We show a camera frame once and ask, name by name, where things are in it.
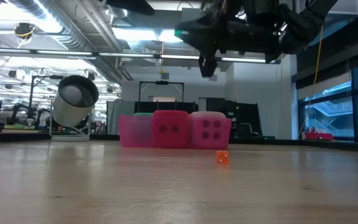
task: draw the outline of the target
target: black machine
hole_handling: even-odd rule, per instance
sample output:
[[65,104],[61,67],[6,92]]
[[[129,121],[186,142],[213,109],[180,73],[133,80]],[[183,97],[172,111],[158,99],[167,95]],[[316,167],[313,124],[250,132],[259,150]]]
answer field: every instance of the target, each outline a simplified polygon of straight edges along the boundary
[[16,118],[16,115],[17,115],[17,112],[19,111],[20,108],[25,108],[27,109],[27,118],[28,119],[33,119],[35,120],[35,114],[37,112],[37,109],[36,108],[32,108],[32,107],[29,107],[29,106],[26,106],[26,105],[23,105],[21,103],[18,103],[18,104],[15,104],[13,106],[13,114],[12,114],[12,117],[10,119],[7,119],[6,120],[6,124],[8,125],[14,125],[16,123],[19,122],[19,120]]
[[[200,51],[203,77],[212,77],[217,67],[215,53],[228,50],[265,54],[266,63],[281,53],[296,54],[319,34],[337,0],[305,0],[299,14],[279,0],[214,0],[204,17],[182,22],[175,36]],[[245,14],[245,19],[236,17]]]

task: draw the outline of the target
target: translucent pink cube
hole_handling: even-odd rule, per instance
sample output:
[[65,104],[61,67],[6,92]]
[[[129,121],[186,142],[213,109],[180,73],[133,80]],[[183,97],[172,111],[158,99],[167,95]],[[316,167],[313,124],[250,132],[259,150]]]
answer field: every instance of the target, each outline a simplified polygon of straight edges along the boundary
[[152,147],[152,117],[121,115],[119,137],[122,147]]

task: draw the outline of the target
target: white wall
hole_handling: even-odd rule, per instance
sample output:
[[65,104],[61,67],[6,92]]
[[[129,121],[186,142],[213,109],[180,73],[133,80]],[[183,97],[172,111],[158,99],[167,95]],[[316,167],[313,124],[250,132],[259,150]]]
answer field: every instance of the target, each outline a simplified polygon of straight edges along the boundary
[[277,136],[280,109],[280,85],[277,85],[277,68],[278,65],[234,64],[233,100],[238,103],[258,104],[264,136]]
[[282,67],[282,106],[278,120],[278,139],[297,139],[298,135],[298,94],[291,76],[296,73],[296,56],[283,58]]
[[[160,68],[159,67],[128,67],[128,72],[132,75],[135,81],[122,82],[122,99],[128,101],[137,101],[139,97],[139,81],[159,81]],[[216,72],[218,80],[216,82],[209,81],[201,77],[198,68],[182,68],[182,67],[167,67],[163,69],[164,72],[170,74],[170,82],[185,83],[185,102],[198,103],[199,98],[224,98],[224,75],[223,72]],[[142,89],[147,86],[146,83],[142,85]],[[155,85],[150,84],[142,91],[141,101],[148,101],[149,96],[167,96],[175,97],[181,101],[181,92],[173,85]]]
[[[123,100],[137,101],[139,81],[160,80],[158,67],[127,69],[135,81],[122,83]],[[225,98],[238,103],[257,103],[264,136],[296,138],[297,95],[295,85],[291,83],[291,76],[296,72],[295,56],[286,56],[282,65],[234,63],[226,73],[217,72],[216,82],[203,79],[198,68],[168,67],[163,70],[170,73],[170,82],[185,83],[185,102],[198,103],[199,98]],[[151,84],[142,92],[141,100],[147,101],[149,96],[169,96],[181,101],[181,93],[171,85]]]
[[280,65],[234,63],[226,72],[226,99],[257,103],[264,136],[295,139],[298,100],[291,82],[295,73],[294,55],[286,56]]

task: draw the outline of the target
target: red object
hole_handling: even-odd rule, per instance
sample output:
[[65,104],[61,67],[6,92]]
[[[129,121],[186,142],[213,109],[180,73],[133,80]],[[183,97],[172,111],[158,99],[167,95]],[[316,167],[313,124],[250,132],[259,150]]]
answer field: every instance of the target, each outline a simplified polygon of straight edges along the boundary
[[229,165],[230,164],[230,156],[228,151],[218,151],[216,152],[216,163]]
[[308,140],[334,140],[334,136],[329,133],[318,133],[315,127],[308,127],[308,132],[305,133],[305,139]]
[[191,127],[191,138],[194,148],[227,149],[230,138],[231,119],[193,117]]
[[154,147],[188,148],[191,119],[185,111],[156,111],[152,120]]
[[334,140],[334,136],[328,133],[305,133],[305,139],[308,140]]

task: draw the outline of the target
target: wooden table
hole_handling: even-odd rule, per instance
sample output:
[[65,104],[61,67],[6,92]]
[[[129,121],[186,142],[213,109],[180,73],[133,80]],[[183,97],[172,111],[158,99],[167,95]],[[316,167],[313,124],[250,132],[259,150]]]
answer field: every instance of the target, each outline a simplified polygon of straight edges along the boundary
[[0,223],[358,223],[358,153],[0,144]]

